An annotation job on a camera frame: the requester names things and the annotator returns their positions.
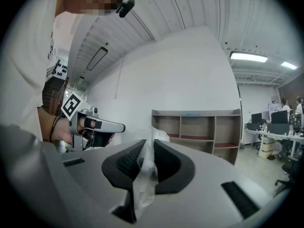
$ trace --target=ceiling light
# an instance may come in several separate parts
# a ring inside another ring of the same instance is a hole
[[[293,69],[293,70],[295,70],[296,68],[298,68],[297,66],[292,65],[292,64],[287,63],[287,62],[284,62],[284,63],[282,63],[281,65],[282,65],[282,66],[285,66],[285,67],[288,67],[288,68],[291,68],[291,69]]]
[[[231,59],[239,59],[239,60],[249,60],[249,61],[256,61],[256,62],[266,62],[267,57],[260,56],[258,54],[252,54],[252,53],[247,53],[247,52],[235,52],[232,51],[230,53],[230,58]]]
[[[78,85],[81,85],[81,83],[82,83],[82,81],[83,81],[84,79],[85,79],[84,77],[80,77],[80,78],[78,79],[77,84],[78,84]]]
[[[108,50],[104,47],[100,47],[100,49],[95,53],[94,57],[91,59],[89,64],[86,66],[87,70],[92,71],[93,68],[99,63],[101,59],[108,53]]]

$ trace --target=plastic bag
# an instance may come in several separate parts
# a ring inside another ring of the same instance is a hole
[[[147,139],[137,158],[140,171],[133,182],[134,210],[137,219],[145,208],[153,203],[155,186],[158,184],[157,168],[154,163],[154,139],[170,140],[164,131],[151,127],[150,139]]]

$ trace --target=person in white shirt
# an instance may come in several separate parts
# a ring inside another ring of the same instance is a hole
[[[296,111],[295,113],[296,114],[301,114],[301,118],[302,118],[302,128],[304,127],[304,117],[303,117],[303,107],[302,107],[302,104],[301,104],[301,98],[298,96],[296,98],[296,104],[297,104],[297,107],[296,107]]]
[[[288,106],[288,100],[285,98],[282,98],[281,102],[282,102],[283,107],[280,111],[287,111],[287,118],[289,121],[290,107]]]
[[[0,124],[18,125],[39,140],[50,138],[55,119],[41,106],[47,66],[53,57],[55,17],[70,13],[105,14],[123,0],[28,0],[14,18],[0,52]],[[84,127],[84,119],[78,128]],[[67,119],[60,119],[52,140],[72,142]]]

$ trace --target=ceiling panel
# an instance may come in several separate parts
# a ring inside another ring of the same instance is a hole
[[[208,26],[219,41],[237,81],[245,84],[267,82],[275,86],[299,70],[282,67],[284,61],[304,63],[300,36],[275,0],[135,0],[132,13],[121,19],[117,14],[98,17],[88,30],[75,56],[73,79],[84,76],[92,81],[120,57],[149,40],[191,27]],[[89,60],[101,47],[109,53],[90,72]],[[230,52],[266,55],[265,63],[231,60]]]

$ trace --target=floor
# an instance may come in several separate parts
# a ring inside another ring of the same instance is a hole
[[[282,170],[282,165],[286,159],[279,160],[277,156],[280,149],[281,144],[277,142],[273,152],[275,159],[270,161],[258,157],[258,150],[255,146],[246,146],[245,149],[239,150],[235,166],[274,196],[281,185],[279,183],[278,186],[275,186],[276,180],[288,180],[288,175],[284,175]]]

